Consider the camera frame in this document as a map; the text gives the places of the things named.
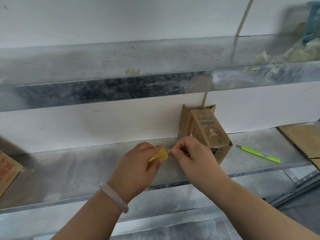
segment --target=forearm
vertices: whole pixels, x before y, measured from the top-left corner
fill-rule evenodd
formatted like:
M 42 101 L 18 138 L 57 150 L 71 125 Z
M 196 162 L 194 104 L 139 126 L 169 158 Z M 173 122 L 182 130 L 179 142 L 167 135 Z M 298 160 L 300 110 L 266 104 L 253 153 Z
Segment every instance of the forearm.
M 249 190 L 223 177 L 207 196 L 226 214 L 243 239 L 320 239 Z
M 121 212 L 99 190 L 52 239 L 109 239 Z

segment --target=hand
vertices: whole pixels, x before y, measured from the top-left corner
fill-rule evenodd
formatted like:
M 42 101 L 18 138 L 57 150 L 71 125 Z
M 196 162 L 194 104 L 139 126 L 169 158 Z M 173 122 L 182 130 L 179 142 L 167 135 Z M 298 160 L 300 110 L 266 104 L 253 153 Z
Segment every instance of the hand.
M 124 154 L 107 184 L 128 204 L 134 197 L 150 186 L 162 160 L 155 160 L 149 167 L 148 161 L 162 148 L 142 142 Z
M 202 193 L 214 187 L 214 183 L 226 179 L 212 151 L 197 139 L 187 136 L 179 140 L 172 148 L 172 154 L 178 160 L 190 183 Z

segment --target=right hand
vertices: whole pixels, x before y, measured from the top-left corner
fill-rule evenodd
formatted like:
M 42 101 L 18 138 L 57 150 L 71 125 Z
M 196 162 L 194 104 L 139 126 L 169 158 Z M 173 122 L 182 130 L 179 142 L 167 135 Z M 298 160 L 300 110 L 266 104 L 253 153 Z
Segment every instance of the right hand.
M 228 175 L 220 168 L 212 151 L 197 139 L 187 136 L 172 148 L 190 183 L 206 194 L 212 190 L 214 182 L 226 179 Z

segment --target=metal shelf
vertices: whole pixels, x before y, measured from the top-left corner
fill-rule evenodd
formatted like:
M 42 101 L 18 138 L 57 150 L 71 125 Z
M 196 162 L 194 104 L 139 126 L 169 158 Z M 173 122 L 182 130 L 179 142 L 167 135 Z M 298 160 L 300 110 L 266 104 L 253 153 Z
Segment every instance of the metal shelf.
M 230 134 L 239 144 L 280 158 L 280 163 L 258 157 L 233 147 L 221 164 L 230 177 L 283 170 L 310 165 L 275 128 Z M 0 198 L 0 213 L 85 201 L 106 182 L 121 156 L 140 141 L 88 146 L 48 152 L 15 155 L 25 166 Z M 169 149 L 176 138 L 154 139 Z M 160 168 L 149 190 L 188 184 L 174 158 Z

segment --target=finger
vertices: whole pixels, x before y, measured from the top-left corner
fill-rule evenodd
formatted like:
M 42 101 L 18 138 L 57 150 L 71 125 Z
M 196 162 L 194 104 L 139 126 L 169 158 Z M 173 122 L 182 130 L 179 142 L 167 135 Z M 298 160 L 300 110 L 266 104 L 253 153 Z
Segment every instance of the finger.
M 163 145 L 156 145 L 141 151 L 141 159 L 145 161 L 149 161 L 154 155 L 158 153 L 158 151 L 163 147 Z
M 151 143 L 148 143 L 145 141 L 145 142 L 139 143 L 134 148 L 139 149 L 139 150 L 144 150 L 144 149 L 147 149 L 150 147 L 153 147 L 153 145 Z
M 182 150 L 178 148 L 172 148 L 172 153 L 174 157 L 177 159 L 182 169 L 184 169 L 190 164 L 191 159 Z
M 154 179 L 162 163 L 163 163 L 163 160 L 157 159 L 147 169 L 147 174 L 150 177 L 150 180 Z
M 195 139 L 192 136 L 186 136 L 180 139 L 175 145 L 174 148 L 180 149 L 180 150 L 187 150 L 188 153 L 191 154 L 192 149 L 195 145 L 197 145 L 199 142 L 197 139 Z

